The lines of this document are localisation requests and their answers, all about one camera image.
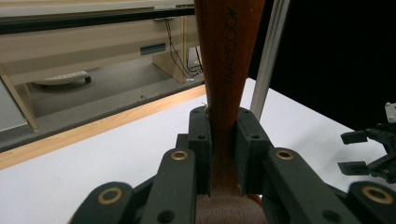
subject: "round hole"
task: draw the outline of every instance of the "round hole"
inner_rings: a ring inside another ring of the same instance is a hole
[[[118,201],[122,196],[122,190],[114,187],[105,189],[99,194],[98,202],[101,204],[112,204]]]
[[[324,210],[322,216],[330,223],[340,223],[341,217],[334,211]]]
[[[160,223],[171,223],[175,219],[175,213],[169,210],[162,211],[157,216],[157,221]]]
[[[171,154],[172,159],[175,161],[184,161],[188,156],[189,154],[187,154],[185,151],[175,151]]]
[[[276,152],[276,156],[284,161],[290,161],[294,159],[294,155],[291,152],[280,150]]]
[[[384,193],[382,193],[382,192],[380,192],[380,191],[377,191],[377,190],[369,189],[369,193],[370,193],[371,195],[377,197],[377,198],[380,198],[380,199],[385,199],[385,198],[387,198],[387,196],[385,196]]]
[[[370,200],[376,203],[382,203],[382,204],[393,203],[393,197],[382,189],[372,186],[366,186],[362,189],[362,191],[367,198],[369,198]]]

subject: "black background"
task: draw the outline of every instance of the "black background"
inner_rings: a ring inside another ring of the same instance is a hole
[[[265,31],[263,25],[258,43]],[[258,55],[253,55],[252,78]],[[270,88],[360,130],[387,122],[384,105],[396,103],[395,80],[391,1],[291,0]]]

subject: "wooden handle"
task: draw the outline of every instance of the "wooden handle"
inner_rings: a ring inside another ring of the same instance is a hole
[[[211,196],[240,196],[233,132],[264,0],[195,0],[213,144]]]

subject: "cable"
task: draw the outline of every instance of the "cable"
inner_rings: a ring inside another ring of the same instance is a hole
[[[190,66],[189,66],[189,54],[190,54],[190,53],[188,53],[188,54],[187,54],[187,69],[186,69],[186,67],[184,66],[183,61],[181,60],[180,56],[178,55],[177,50],[176,50],[176,48],[175,48],[175,46],[174,46],[174,44],[173,44],[173,42],[172,42],[172,34],[171,34],[171,28],[170,28],[169,20],[168,20],[167,18],[164,18],[164,21],[165,21],[165,25],[166,25],[166,31],[167,31],[168,37],[169,37],[169,45],[170,45],[170,47],[171,47],[171,48],[169,49],[169,52],[170,52],[170,54],[171,54],[172,60],[174,61],[175,65],[178,67],[178,69],[180,70],[181,74],[183,74],[183,76],[184,76],[185,78],[193,78],[193,77],[195,77],[195,76],[201,74],[202,71],[203,71],[203,69],[202,69],[201,59],[199,58],[198,49],[195,48],[195,50],[196,50],[196,52],[197,52],[197,56],[198,56],[198,61],[199,61],[200,64],[194,66],[193,68],[190,68]],[[173,52],[176,54],[176,56],[177,56],[177,58],[178,58],[178,61],[181,63],[181,67],[180,67],[180,65],[177,63],[177,59],[175,59],[174,54],[172,53],[172,50],[173,50]]]

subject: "wooden stick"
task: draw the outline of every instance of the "wooden stick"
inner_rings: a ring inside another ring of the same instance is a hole
[[[264,0],[195,0],[212,138],[210,197],[197,201],[196,223],[265,223],[242,197],[233,162],[234,129]]]

